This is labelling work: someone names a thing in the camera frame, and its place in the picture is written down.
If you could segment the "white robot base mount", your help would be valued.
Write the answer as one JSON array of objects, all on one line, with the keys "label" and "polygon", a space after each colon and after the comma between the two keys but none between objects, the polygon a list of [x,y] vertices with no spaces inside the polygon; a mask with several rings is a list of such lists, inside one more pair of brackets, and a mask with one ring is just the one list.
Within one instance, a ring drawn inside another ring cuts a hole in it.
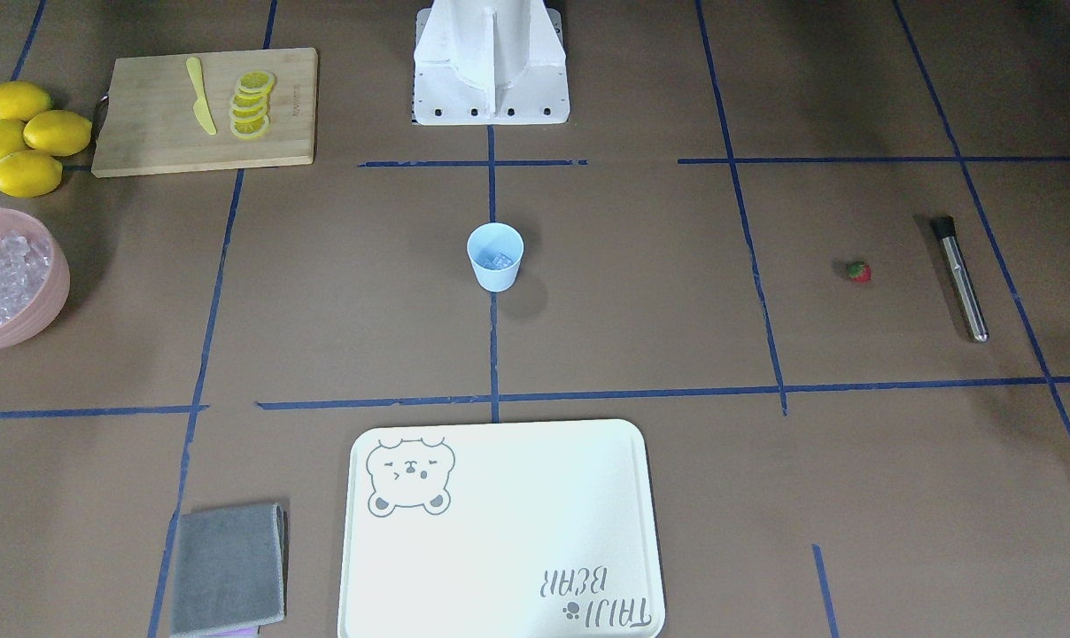
[{"label": "white robot base mount", "polygon": [[563,124],[571,109],[561,12],[544,1],[434,1],[416,15],[411,121]]}]

